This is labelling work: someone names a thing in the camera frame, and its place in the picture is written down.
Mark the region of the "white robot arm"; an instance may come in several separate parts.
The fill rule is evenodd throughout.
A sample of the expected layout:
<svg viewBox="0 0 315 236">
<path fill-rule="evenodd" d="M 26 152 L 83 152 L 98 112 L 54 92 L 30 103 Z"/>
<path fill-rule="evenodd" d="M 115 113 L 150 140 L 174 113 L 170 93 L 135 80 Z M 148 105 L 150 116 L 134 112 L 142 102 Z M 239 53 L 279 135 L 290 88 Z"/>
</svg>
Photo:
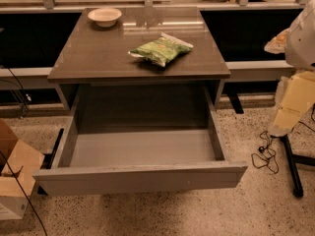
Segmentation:
<svg viewBox="0 0 315 236">
<path fill-rule="evenodd" d="M 264 50 L 284 54 L 295 69 L 291 77 L 281 77 L 270 115 L 271 136 L 289 134 L 301 117 L 315 104 L 315 0 L 311 0 L 291 25 L 272 38 Z"/>
</svg>

